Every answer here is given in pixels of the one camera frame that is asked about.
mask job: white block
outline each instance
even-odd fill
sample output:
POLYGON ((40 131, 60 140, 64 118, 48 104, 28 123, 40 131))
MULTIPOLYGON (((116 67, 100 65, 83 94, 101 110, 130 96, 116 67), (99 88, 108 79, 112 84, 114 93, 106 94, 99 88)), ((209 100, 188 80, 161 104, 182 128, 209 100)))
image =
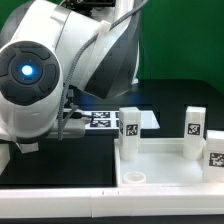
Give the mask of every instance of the white block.
POLYGON ((202 139, 184 139, 183 156, 189 160, 200 160, 203 156, 202 139))
POLYGON ((224 132, 208 131, 204 152, 204 182, 224 182, 224 132))
POLYGON ((135 160, 140 140, 141 112, 136 107, 120 108, 119 149, 123 160, 135 160))
POLYGON ((204 107, 188 107, 186 111, 183 156, 189 160, 200 160, 203 156, 204 107))
POLYGON ((207 146, 211 144, 218 144, 224 146, 224 131, 207 131, 207 138, 206 138, 207 146))
POLYGON ((205 107, 187 107, 186 121, 191 122, 204 122, 205 120, 205 107))

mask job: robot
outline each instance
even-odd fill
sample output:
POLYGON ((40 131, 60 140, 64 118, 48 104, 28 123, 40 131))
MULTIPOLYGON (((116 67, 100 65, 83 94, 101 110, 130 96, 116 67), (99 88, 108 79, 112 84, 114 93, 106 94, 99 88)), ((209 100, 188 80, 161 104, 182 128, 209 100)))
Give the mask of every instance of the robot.
POLYGON ((32 144, 54 128, 62 139, 74 113, 81 136, 91 118, 74 105, 64 116, 68 88, 103 99, 130 88, 146 3, 35 0, 17 8, 0 34, 0 139, 32 144))

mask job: white cube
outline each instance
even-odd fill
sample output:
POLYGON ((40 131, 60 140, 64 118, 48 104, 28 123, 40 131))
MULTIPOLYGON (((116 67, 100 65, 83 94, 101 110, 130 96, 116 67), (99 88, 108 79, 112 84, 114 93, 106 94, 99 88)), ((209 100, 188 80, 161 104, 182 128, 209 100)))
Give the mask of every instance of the white cube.
POLYGON ((204 122, 205 121, 205 107, 187 107, 186 111, 186 121, 191 122, 204 122))
POLYGON ((208 131, 204 152, 203 181, 224 182, 224 132, 208 131))
POLYGON ((141 111, 137 107, 123 107, 119 109, 120 120, 127 123, 139 123, 141 111))

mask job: cable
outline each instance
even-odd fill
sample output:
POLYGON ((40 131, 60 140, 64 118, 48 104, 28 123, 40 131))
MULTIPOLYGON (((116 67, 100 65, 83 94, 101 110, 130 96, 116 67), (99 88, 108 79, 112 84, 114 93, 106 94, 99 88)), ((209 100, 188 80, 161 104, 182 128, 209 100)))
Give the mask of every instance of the cable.
MULTIPOLYGON (((118 26, 120 23, 122 23, 124 20, 126 20, 128 17, 136 14, 137 12, 139 12, 146 4, 147 4, 148 0, 143 0, 136 8, 132 9, 131 11, 129 11, 128 13, 126 13, 124 16, 122 16, 120 19, 118 19, 117 21, 115 21, 112 25, 110 30, 112 30, 113 28, 115 28, 116 26, 118 26)), ((63 130, 64 127, 68 121, 68 115, 66 116, 66 119, 63 120, 63 111, 64 111, 64 105, 65 105, 65 101, 66 101, 66 96, 67 96, 67 92, 68 92, 68 88, 69 85, 71 83, 71 79, 73 76, 73 73, 75 71, 75 68, 78 64, 78 61, 81 57, 81 55, 83 54, 83 52, 92 44, 96 41, 98 37, 98 34, 96 34, 95 36, 93 36, 90 40, 88 40, 81 48, 80 50, 77 52, 77 54, 75 55, 75 58, 72 62, 72 65, 70 67, 67 79, 65 81, 65 85, 64 85, 64 89, 62 91, 62 95, 61 95, 61 101, 60 101, 60 105, 59 105, 59 111, 58 111, 58 139, 62 140, 63 139, 63 130)))
POLYGON ((59 5, 63 5, 66 2, 66 0, 63 0, 59 5))
POLYGON ((148 72, 149 72, 149 78, 152 79, 152 69, 150 66, 150 58, 149 58, 147 50, 146 50, 146 44, 145 44, 144 35, 143 35, 142 30, 140 31, 139 36, 140 36, 140 40, 141 40, 141 44, 142 44, 143 54, 145 57, 146 67, 148 68, 148 72))

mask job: circular hole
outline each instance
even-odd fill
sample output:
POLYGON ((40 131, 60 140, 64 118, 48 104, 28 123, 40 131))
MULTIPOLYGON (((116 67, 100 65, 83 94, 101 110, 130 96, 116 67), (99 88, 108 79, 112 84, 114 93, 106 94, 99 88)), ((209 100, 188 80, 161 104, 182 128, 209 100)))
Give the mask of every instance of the circular hole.
POLYGON ((129 172, 124 174, 123 182, 125 184, 140 184, 146 182, 146 176, 142 172, 129 172))

